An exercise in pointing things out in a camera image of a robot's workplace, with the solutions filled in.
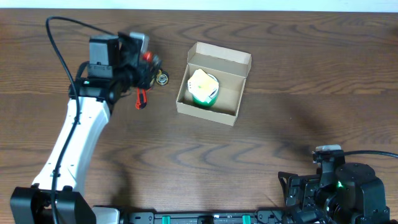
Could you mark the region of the red black stapler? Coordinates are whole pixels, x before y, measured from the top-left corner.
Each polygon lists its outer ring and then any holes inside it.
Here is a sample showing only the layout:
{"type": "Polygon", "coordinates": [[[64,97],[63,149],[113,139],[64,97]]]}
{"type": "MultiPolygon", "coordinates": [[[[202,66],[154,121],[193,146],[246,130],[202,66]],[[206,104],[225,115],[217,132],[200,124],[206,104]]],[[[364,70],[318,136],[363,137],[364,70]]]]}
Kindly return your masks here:
{"type": "Polygon", "coordinates": [[[145,52],[142,56],[142,59],[148,63],[152,63],[153,58],[154,58],[154,54],[150,51],[145,52]]]}

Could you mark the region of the red utility knife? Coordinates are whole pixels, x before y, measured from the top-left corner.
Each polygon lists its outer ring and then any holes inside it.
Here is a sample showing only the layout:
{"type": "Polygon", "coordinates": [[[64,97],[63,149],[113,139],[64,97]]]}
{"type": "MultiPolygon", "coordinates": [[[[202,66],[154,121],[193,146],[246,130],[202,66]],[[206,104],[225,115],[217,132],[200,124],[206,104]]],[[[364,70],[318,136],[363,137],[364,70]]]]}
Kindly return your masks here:
{"type": "Polygon", "coordinates": [[[136,109],[142,110],[147,106],[147,94],[145,89],[137,88],[136,109]]]}

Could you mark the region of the yellow sticky note pad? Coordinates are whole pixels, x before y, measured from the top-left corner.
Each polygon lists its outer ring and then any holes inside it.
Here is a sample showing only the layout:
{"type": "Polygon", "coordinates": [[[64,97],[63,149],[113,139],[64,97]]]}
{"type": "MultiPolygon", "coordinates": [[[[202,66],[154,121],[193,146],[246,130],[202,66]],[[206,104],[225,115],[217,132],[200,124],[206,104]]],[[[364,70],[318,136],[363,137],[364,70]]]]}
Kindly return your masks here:
{"type": "Polygon", "coordinates": [[[192,96],[195,95],[200,101],[205,101],[213,91],[216,82],[204,70],[197,69],[188,79],[187,85],[192,96]]]}

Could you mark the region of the green tape roll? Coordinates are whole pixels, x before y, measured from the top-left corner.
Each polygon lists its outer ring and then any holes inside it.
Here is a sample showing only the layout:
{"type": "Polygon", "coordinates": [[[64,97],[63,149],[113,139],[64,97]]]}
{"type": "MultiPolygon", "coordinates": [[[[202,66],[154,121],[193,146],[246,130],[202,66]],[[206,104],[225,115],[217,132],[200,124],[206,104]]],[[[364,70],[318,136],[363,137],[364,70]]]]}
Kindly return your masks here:
{"type": "Polygon", "coordinates": [[[218,99],[218,94],[208,97],[205,101],[200,101],[199,98],[197,98],[195,95],[193,95],[194,104],[196,104],[197,106],[202,107],[202,108],[212,107],[216,103],[217,99],[218,99]]]}

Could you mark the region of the white tape roll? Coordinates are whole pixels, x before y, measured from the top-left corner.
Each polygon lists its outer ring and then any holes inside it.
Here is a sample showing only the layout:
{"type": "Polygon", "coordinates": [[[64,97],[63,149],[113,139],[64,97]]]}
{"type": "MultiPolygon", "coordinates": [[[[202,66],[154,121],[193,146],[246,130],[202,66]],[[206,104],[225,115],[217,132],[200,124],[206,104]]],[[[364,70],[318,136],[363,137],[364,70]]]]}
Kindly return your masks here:
{"type": "Polygon", "coordinates": [[[215,85],[213,91],[209,95],[209,97],[212,100],[215,100],[217,98],[217,96],[218,96],[218,92],[219,92],[219,89],[220,89],[220,83],[219,83],[218,79],[214,75],[209,73],[208,76],[211,77],[216,82],[216,85],[215,85]]]}

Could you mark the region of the brown cardboard box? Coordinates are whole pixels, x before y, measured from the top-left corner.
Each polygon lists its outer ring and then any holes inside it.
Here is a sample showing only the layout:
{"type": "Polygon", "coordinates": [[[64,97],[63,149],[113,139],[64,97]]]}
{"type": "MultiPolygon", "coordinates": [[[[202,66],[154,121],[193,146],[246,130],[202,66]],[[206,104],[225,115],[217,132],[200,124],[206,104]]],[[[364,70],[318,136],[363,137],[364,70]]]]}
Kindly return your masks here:
{"type": "Polygon", "coordinates": [[[188,51],[187,66],[176,99],[177,111],[233,126],[238,117],[251,62],[249,53],[197,42],[188,51]],[[220,83],[218,97],[214,105],[208,108],[196,104],[188,91],[188,79],[198,69],[213,75],[220,83]]]}

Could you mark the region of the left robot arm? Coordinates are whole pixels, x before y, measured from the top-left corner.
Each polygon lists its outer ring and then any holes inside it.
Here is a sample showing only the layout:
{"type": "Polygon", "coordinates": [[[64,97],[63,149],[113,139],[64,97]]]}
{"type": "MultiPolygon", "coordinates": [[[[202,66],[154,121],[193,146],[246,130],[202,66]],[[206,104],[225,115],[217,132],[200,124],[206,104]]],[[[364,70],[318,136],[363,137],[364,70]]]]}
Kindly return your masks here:
{"type": "Polygon", "coordinates": [[[84,199],[86,173],[96,143],[122,94],[135,88],[137,107],[162,73],[161,60],[137,32],[94,35],[90,59],[69,87],[68,111],[46,164],[30,187],[16,187],[10,207],[16,223],[125,223],[120,209],[91,207],[84,199]]]}

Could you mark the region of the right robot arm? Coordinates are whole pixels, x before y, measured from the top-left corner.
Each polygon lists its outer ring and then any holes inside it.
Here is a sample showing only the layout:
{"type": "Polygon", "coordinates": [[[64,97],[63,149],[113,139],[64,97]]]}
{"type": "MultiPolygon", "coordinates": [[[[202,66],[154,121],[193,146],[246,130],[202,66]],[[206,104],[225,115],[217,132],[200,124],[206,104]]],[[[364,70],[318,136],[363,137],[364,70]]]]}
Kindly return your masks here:
{"type": "Polygon", "coordinates": [[[314,175],[279,172],[286,209],[284,223],[395,223],[386,204],[385,186],[375,170],[347,162],[339,145],[312,153],[314,175]]]}

